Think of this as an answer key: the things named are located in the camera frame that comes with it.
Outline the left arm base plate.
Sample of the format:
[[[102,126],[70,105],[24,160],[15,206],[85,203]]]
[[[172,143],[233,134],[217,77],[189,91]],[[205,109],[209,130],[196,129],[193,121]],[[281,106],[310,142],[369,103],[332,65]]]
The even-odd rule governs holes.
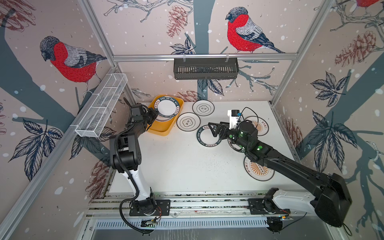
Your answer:
[[[170,200],[142,200],[135,201],[130,208],[130,217],[152,217],[170,214]]]

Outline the green rim lettered plate front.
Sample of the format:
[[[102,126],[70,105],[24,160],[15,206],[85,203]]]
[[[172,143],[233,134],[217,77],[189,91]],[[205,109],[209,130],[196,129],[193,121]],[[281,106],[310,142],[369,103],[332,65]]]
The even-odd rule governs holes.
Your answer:
[[[179,102],[169,96],[160,97],[154,103],[158,116],[167,119],[175,117],[180,112],[180,107]]]

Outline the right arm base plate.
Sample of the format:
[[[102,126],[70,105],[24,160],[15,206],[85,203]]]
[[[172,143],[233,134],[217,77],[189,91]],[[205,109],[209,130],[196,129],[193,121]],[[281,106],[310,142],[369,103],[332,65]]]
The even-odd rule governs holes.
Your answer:
[[[264,199],[248,199],[248,207],[251,215],[290,215],[289,209],[280,209],[272,200],[265,201]]]

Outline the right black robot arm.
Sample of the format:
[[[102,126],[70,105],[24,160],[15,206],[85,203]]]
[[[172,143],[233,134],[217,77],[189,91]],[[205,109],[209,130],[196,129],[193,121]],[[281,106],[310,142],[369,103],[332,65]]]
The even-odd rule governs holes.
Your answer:
[[[245,156],[262,167],[274,170],[306,189],[308,197],[298,192],[285,192],[271,188],[263,199],[268,213],[299,210],[317,215],[322,221],[336,228],[344,220],[352,205],[352,198],[343,177],[326,175],[305,167],[258,139],[258,130],[250,121],[243,121],[231,129],[229,123],[209,123],[214,137],[227,139],[244,150]]]

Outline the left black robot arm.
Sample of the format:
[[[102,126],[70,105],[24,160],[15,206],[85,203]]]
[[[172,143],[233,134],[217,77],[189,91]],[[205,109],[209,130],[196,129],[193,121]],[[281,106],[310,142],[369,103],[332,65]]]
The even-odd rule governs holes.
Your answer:
[[[130,106],[130,116],[122,132],[110,138],[111,166],[122,174],[133,190],[130,208],[140,214],[151,215],[156,211],[156,200],[139,166],[142,153],[139,136],[154,123],[158,112],[142,104]]]

